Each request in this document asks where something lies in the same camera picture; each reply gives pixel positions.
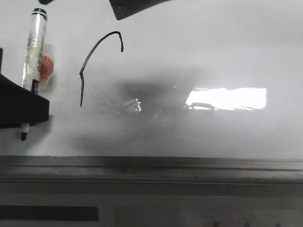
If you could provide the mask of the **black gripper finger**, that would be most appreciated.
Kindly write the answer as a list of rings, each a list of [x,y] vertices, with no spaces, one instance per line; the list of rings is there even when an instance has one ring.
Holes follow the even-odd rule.
[[[122,20],[167,0],[110,0],[116,20]]]
[[[18,128],[21,123],[46,122],[50,101],[0,76],[0,127]]]

